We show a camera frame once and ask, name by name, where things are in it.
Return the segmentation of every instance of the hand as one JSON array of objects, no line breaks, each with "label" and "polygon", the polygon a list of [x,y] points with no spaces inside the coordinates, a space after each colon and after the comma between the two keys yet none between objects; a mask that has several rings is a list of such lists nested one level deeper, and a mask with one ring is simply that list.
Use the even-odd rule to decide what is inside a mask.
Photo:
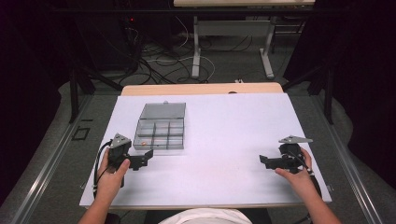
[{"label": "hand", "polygon": [[[305,157],[305,164],[309,168],[311,168],[312,167],[311,156],[305,149],[301,148],[301,151],[303,152]],[[309,176],[305,168],[295,175],[280,168],[276,168],[275,172],[278,175],[285,177],[289,181],[291,187],[300,196],[300,198],[303,199],[303,201],[308,200],[312,196],[318,195],[315,186],[312,183],[311,177]]]},{"label": "hand", "polygon": [[111,204],[120,190],[121,180],[129,169],[130,161],[125,159],[117,172],[114,169],[110,170],[107,168],[108,151],[109,148],[106,149],[98,170],[98,176],[102,176],[99,179],[95,200]]}]

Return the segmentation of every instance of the gray carpet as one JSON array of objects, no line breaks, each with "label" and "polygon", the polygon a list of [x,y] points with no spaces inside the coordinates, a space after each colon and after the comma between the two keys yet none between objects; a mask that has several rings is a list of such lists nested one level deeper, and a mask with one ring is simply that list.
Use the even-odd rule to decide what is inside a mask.
[{"label": "gray carpet", "polygon": [[[244,37],[217,37],[210,39],[211,49],[215,46],[222,49],[230,49],[236,46]],[[282,78],[283,70],[287,65],[287,61],[292,53],[296,38],[285,36],[278,38],[276,42],[276,53],[270,55],[270,60],[276,71],[277,82],[284,83]],[[211,52],[203,51],[202,56],[207,57],[215,65],[215,74],[209,79],[213,83],[234,82],[237,78],[242,78],[245,82],[264,82],[269,81],[264,77],[261,60],[257,48],[260,46],[258,39],[253,39],[251,47],[243,51],[233,52]],[[158,56],[146,57],[156,59]],[[213,65],[202,60],[202,66],[212,72]],[[152,67],[166,74],[175,70],[174,66],[162,66],[156,63],[150,63]],[[147,72],[145,68],[139,69],[138,72]],[[106,74],[107,76],[119,81],[116,73]],[[179,77],[187,76],[187,70],[177,70],[167,77],[174,81]],[[200,79],[205,78],[203,70]],[[137,84],[145,79],[144,75],[132,76],[125,78],[121,84]],[[196,83],[197,80],[187,79],[182,83]],[[29,223],[76,223],[84,213],[85,209],[78,206],[83,189],[81,185],[87,180],[105,133],[107,123],[109,121],[113,106],[117,99],[117,92],[111,90],[108,86],[101,82],[95,81],[97,92],[90,97],[90,103],[85,111],[82,111],[81,117],[78,119],[77,126],[81,130],[88,130],[85,140],[70,140],[67,142],[66,151],[62,155],[62,159],[57,165],[50,182],[45,186],[45,190],[39,198],[37,204],[34,204]],[[313,138],[314,143],[310,146],[317,159],[320,171],[323,173],[327,184],[331,184],[334,191],[331,192],[333,202],[330,204],[334,213],[340,217],[344,223],[367,223],[366,217],[361,211],[361,207],[354,191],[350,186],[347,177],[339,163],[334,151],[334,144],[329,138],[329,131],[325,128],[321,114],[317,112],[314,106],[313,97],[306,93],[306,85],[302,83],[288,91],[290,99],[296,110],[296,114],[301,122],[305,135]],[[37,149],[31,163],[21,177],[15,189],[9,194],[7,200],[0,209],[0,221],[2,223],[11,223],[23,200],[29,193],[30,188],[40,174],[43,165],[50,157],[52,151],[58,146],[61,138],[68,127],[70,118],[70,99],[67,84],[60,88],[63,96],[63,102],[58,110],[56,118],[52,122],[49,130],[43,139],[40,147]],[[334,127],[337,130],[342,141],[346,144],[352,132],[350,120],[345,115],[343,108],[334,102],[333,104],[333,120]],[[367,166],[354,158],[354,162],[361,172],[361,178],[368,189],[373,204],[381,215],[384,223],[396,223],[396,191],[389,187],[381,178],[379,178]],[[113,211],[114,213],[124,216],[122,223],[142,223],[145,211]],[[292,223],[306,215],[304,207],[287,207],[287,208],[271,208],[270,216],[274,223]]]}]

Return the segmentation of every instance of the white desk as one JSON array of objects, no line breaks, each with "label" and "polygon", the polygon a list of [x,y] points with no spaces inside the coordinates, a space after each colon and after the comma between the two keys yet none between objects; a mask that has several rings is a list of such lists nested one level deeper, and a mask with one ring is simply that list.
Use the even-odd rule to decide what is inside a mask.
[{"label": "white desk", "polygon": [[[315,0],[174,0],[175,7],[276,7],[314,5]],[[191,75],[199,76],[201,49],[199,35],[254,35],[265,36],[264,49],[260,49],[265,75],[275,75],[268,59],[268,50],[274,34],[276,17],[270,21],[198,21],[194,17],[194,58]]]},{"label": "white desk", "polygon": [[[163,101],[186,103],[185,143],[181,150],[157,150],[147,167],[137,172],[129,170],[125,186],[111,208],[241,208],[303,204],[289,183],[273,170],[266,169],[259,159],[259,155],[279,158],[281,144],[277,141],[281,138],[290,134],[304,137],[289,96],[281,93],[277,84],[269,85],[276,93],[241,93],[243,90],[238,90],[248,91],[249,85],[198,85],[204,89],[203,94],[191,95],[167,95],[172,88],[177,90],[178,85],[167,85],[166,95],[142,95],[145,93],[139,89],[145,88],[139,87],[136,96],[120,96],[102,144],[116,133],[133,139],[144,105]],[[251,84],[253,90],[265,85]],[[181,85],[180,88],[192,90],[191,86],[197,87]],[[239,93],[213,94],[210,87],[225,87]],[[308,144],[301,146],[312,155]],[[136,153],[131,147],[130,154]],[[332,199],[314,157],[313,169],[323,199],[328,203]],[[92,174],[81,197],[81,206],[90,206],[93,201]]]}]

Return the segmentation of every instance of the person's left hand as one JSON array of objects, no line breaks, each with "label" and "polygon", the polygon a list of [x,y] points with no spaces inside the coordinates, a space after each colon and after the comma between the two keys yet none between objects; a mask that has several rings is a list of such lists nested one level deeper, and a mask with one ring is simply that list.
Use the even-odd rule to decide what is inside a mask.
[{"label": "person's left hand", "polygon": [[96,192],[96,200],[102,201],[103,203],[111,204],[111,202],[120,190],[121,180],[128,171],[129,164],[131,162],[128,159],[125,159],[117,172],[114,169],[107,169],[108,151],[109,148],[106,149],[98,170],[98,176],[102,176],[99,179]]}]

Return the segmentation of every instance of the forearm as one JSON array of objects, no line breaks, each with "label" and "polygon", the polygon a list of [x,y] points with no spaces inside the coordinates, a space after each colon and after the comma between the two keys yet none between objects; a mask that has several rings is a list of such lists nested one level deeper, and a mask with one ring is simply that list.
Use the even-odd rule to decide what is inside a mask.
[{"label": "forearm", "polygon": [[341,223],[329,206],[323,202],[319,195],[315,194],[304,199],[306,208],[315,224]]},{"label": "forearm", "polygon": [[95,200],[78,224],[105,223],[110,203]]}]

